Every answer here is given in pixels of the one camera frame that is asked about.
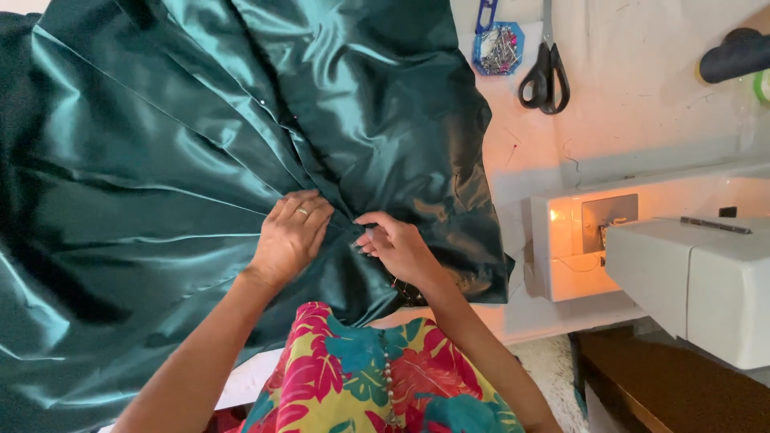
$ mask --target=black scissors handle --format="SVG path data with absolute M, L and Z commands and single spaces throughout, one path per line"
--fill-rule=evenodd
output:
M 561 101 L 559 101 L 558 106 L 554 103 L 556 96 L 554 72 L 556 72 L 556 78 L 559 80 L 559 87 L 561 88 Z M 526 100 L 524 88 L 530 83 L 532 84 L 532 99 Z M 567 81 L 567 73 L 564 71 L 564 63 L 561 62 L 556 44 L 553 44 L 549 50 L 545 42 L 540 43 L 537 50 L 537 61 L 519 86 L 519 101 L 524 108 L 539 108 L 545 114 L 562 112 L 570 102 L 570 83 Z

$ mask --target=yellow dress fabric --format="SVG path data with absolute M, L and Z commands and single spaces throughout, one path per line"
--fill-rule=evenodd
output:
M 389 423 L 391 411 L 395 419 Z M 313 302 L 297 310 L 276 370 L 240 428 L 241 433 L 295 431 L 524 429 L 432 320 L 386 330 L 346 327 L 329 306 Z

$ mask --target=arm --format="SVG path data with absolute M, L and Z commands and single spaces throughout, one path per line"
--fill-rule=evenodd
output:
M 249 266 L 115 423 L 113 433 L 203 431 L 268 302 L 318 254 L 333 212 L 317 191 L 278 201 Z
M 543 393 L 524 367 L 492 334 L 428 249 L 417 228 L 385 212 L 362 215 L 357 223 L 377 227 L 357 241 L 379 257 L 398 279 L 425 296 L 442 332 L 500 393 L 529 433 L 561 433 Z

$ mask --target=hand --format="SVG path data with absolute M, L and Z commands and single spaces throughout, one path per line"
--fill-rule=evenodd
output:
M 317 190 L 286 194 L 262 223 L 254 258 L 244 273 L 277 293 L 316 258 L 333 212 Z
M 414 225 L 395 220 L 385 212 L 365 213 L 355 222 L 377 224 L 359 237 L 356 244 L 364 253 L 379 257 L 395 278 L 421 290 L 431 283 L 447 283 L 449 274 L 430 252 Z

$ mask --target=white sewing machine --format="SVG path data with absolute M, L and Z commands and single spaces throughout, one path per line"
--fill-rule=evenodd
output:
M 672 336 L 770 365 L 770 162 L 533 196 L 531 213 L 549 299 L 623 290 Z

